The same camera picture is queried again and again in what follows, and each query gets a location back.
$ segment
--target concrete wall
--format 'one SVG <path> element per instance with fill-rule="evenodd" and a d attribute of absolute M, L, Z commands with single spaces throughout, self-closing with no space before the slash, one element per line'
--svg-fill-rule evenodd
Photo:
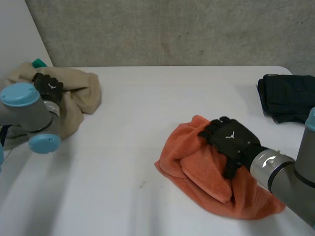
<path fill-rule="evenodd" d="M 55 66 L 280 65 L 315 75 L 314 0 L 26 0 Z"/>

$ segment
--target orange towel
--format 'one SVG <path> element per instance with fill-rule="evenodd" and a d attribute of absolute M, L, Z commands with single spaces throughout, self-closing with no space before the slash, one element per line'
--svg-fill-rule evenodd
<path fill-rule="evenodd" d="M 237 219 L 261 219 L 285 205 L 257 185 L 241 167 L 232 180 L 222 177 L 226 157 L 197 136 L 209 121 L 194 116 L 170 135 L 156 168 L 205 210 Z"/>

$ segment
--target dark navy fabric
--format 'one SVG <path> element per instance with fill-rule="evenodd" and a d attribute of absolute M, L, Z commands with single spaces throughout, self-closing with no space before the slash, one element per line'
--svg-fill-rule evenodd
<path fill-rule="evenodd" d="M 262 108 L 277 123 L 305 123 L 315 107 L 315 77 L 265 75 L 258 81 Z"/>

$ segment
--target black glove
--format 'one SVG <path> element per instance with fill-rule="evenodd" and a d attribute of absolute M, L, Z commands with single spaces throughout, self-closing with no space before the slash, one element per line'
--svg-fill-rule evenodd
<path fill-rule="evenodd" d="M 43 100 L 52 101 L 59 106 L 63 98 L 63 83 L 41 73 L 36 73 L 32 82 Z"/>
<path fill-rule="evenodd" d="M 198 136 L 214 145 L 219 153 L 227 157 L 224 178 L 232 179 L 242 166 L 242 155 L 249 146 L 261 146 L 259 139 L 246 127 L 234 119 L 221 117 L 205 126 Z"/>

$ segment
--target green object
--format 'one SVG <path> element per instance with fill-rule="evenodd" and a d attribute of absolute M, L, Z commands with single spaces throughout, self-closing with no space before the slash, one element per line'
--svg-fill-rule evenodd
<path fill-rule="evenodd" d="M 32 66 L 34 68 L 39 68 L 39 67 L 47 67 L 47 65 L 39 58 L 37 58 L 35 61 L 33 61 Z"/>

